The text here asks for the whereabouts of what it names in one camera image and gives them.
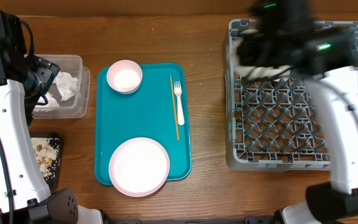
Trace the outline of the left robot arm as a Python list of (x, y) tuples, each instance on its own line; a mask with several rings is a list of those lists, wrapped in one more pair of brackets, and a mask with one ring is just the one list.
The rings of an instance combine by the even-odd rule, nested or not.
[(109, 223), (102, 210), (78, 205), (72, 190), (51, 192), (37, 165), (28, 127), (60, 68), (34, 54), (28, 28), (0, 11), (0, 223)]

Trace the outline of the white bowl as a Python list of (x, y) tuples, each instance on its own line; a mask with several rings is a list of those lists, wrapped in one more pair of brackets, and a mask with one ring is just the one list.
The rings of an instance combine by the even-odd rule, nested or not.
[(256, 79), (268, 79), (271, 80), (274, 76), (278, 76), (278, 78), (273, 79), (275, 82), (278, 82), (281, 78), (285, 81), (288, 80), (286, 76), (289, 76), (291, 66), (282, 65), (278, 68), (274, 67), (256, 67), (256, 66), (245, 66), (240, 64), (240, 56), (237, 53), (240, 45), (243, 43), (243, 38), (236, 39), (232, 44), (232, 63), (234, 66), (235, 74), (239, 75), (240, 78), (245, 78), (248, 80), (256, 80)]

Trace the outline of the pink bowl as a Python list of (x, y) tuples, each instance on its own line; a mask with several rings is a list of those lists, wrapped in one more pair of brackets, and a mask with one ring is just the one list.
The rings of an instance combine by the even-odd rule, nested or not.
[(140, 65), (131, 60), (120, 60), (112, 64), (107, 71), (108, 85), (121, 94), (131, 94), (138, 90), (143, 72)]

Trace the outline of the pink plate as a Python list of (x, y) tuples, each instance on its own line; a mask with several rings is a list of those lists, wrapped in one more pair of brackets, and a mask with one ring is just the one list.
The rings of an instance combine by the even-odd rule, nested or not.
[(122, 143), (109, 161), (113, 186), (130, 197), (156, 193), (167, 181), (170, 159), (165, 148), (150, 138), (132, 138)]

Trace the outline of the wooden chopstick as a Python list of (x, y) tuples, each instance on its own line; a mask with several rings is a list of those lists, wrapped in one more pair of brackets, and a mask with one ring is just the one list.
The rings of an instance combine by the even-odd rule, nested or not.
[(172, 93), (172, 103), (173, 103), (173, 114), (175, 118), (175, 130), (177, 135), (177, 141), (180, 141), (180, 134), (178, 130), (178, 118), (177, 118), (177, 110), (176, 110), (176, 102), (175, 102), (175, 94), (173, 89), (173, 80), (172, 76), (170, 75), (170, 87), (171, 87), (171, 93)]

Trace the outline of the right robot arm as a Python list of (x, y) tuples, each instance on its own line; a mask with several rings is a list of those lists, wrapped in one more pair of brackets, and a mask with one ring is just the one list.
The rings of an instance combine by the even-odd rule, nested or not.
[(257, 1), (255, 31), (235, 46), (245, 80), (278, 80), (296, 70), (323, 126), (329, 182), (307, 187), (304, 201), (278, 210), (272, 223), (340, 223), (358, 215), (358, 68), (352, 32), (319, 29), (306, 1)]

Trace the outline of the white napkin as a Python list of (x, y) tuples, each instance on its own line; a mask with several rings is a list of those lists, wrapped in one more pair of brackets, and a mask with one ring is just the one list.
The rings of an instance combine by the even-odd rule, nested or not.
[(48, 104), (36, 106), (34, 111), (52, 111), (55, 108), (59, 108), (59, 102), (63, 103), (75, 96), (77, 84), (77, 77), (71, 76), (68, 72), (59, 72), (48, 93), (45, 95), (48, 99)]

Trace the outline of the rice and peanut scraps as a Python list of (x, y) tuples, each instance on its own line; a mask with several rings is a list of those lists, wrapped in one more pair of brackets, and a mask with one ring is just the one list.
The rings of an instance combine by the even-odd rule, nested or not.
[(42, 176), (46, 180), (54, 178), (60, 149), (58, 138), (31, 138), (31, 143)]

